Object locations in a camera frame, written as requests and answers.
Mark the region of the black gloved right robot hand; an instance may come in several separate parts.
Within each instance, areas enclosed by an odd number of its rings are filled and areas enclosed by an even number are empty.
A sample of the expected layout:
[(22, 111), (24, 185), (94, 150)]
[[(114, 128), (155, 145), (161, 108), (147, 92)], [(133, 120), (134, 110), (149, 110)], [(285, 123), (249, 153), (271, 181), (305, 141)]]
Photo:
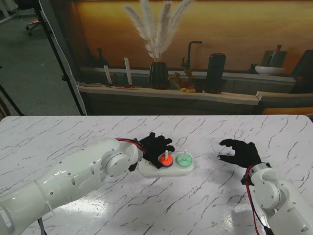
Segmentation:
[(231, 147), (235, 151), (233, 156), (218, 155), (218, 159), (229, 164), (237, 165), (242, 168), (249, 168), (251, 165), (260, 164), (261, 158), (255, 147), (255, 144), (244, 141), (225, 139), (220, 142), (221, 146)]

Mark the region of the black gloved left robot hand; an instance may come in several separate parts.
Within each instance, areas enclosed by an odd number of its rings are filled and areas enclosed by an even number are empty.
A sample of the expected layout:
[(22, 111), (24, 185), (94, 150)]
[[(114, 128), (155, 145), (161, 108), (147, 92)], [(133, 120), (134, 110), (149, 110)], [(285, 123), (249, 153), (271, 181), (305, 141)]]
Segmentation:
[(157, 169), (163, 167), (163, 164), (158, 160), (159, 156), (165, 153), (166, 150), (174, 152), (175, 148), (171, 145), (172, 139), (165, 138), (163, 135), (156, 137), (154, 132), (151, 132), (149, 136), (139, 141), (144, 151), (143, 158), (149, 161)]

